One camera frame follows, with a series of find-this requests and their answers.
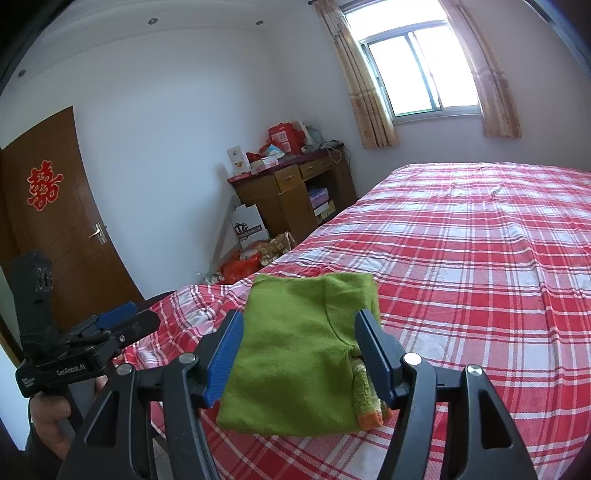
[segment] bed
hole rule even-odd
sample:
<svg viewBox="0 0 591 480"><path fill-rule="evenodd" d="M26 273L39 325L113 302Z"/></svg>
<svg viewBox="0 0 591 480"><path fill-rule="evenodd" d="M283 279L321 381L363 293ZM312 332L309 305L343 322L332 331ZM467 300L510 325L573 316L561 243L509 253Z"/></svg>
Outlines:
<svg viewBox="0 0 591 480"><path fill-rule="evenodd" d="M591 432L591 174L511 163L395 170L264 273L371 273L384 329L433 365L479 364L515 420L541 479L557 479ZM157 333L125 352L164 365L243 309L252 278L188 286L153 307ZM438 405L428 480L439 478ZM222 478L376 478L394 419L365 433L244 435L203 412ZM152 421L164 433L159 404Z"/></svg>

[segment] green folded sweater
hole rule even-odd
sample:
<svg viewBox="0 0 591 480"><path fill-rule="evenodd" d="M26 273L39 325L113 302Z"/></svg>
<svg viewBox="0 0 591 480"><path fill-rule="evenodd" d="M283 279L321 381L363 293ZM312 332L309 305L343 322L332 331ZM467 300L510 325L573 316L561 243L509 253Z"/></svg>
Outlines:
<svg viewBox="0 0 591 480"><path fill-rule="evenodd" d="M380 403L355 341L355 314L364 308L379 319L369 274L258 275L218 426L282 436L380 426Z"/></svg>

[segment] desk top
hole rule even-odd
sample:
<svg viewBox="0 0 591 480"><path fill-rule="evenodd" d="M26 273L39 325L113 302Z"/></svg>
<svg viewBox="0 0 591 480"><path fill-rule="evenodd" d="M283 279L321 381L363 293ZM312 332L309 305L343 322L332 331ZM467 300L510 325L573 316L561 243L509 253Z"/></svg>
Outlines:
<svg viewBox="0 0 591 480"><path fill-rule="evenodd" d="M250 179L264 177L265 175L270 175L275 173L276 171L280 171L286 167L291 167L292 165L300 165L312 160L317 160L318 158L325 157L329 154L329 151L332 149L343 148L345 146L344 143L339 143L334 145L333 148L319 148L313 152L307 153L305 155L286 155L279 159L279 165L275 167L268 168L263 170L257 175L252 175L249 173L243 173L242 175L238 175L236 177L232 177L228 179L228 183L231 185L236 186L239 183L246 183Z"/></svg>

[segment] window sill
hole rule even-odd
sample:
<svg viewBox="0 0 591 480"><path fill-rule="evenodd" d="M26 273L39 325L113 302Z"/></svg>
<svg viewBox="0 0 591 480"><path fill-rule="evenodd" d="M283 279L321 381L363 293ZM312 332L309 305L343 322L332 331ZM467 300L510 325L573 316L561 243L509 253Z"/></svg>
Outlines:
<svg viewBox="0 0 591 480"><path fill-rule="evenodd" d="M392 123L394 125L401 124L412 124L414 122L420 122L423 120L437 120L442 118L452 118L457 116L482 116L480 109L465 109L462 111L454 112L423 112L423 113L412 113L410 115L396 116L393 117Z"/></svg>

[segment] red chinese character decoration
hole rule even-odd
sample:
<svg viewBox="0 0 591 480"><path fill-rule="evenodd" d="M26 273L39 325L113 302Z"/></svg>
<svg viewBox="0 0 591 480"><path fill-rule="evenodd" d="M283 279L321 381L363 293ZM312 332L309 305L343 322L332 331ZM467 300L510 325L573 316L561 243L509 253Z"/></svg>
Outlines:
<svg viewBox="0 0 591 480"><path fill-rule="evenodd" d="M29 205L34 206L38 212L42 211L48 203L57 200L57 194L60 191L60 183L64 176L60 173L54 175L51 161L43 160L41 168L32 168L31 176L27 178L29 182L29 193L32 195L27 199Z"/></svg>

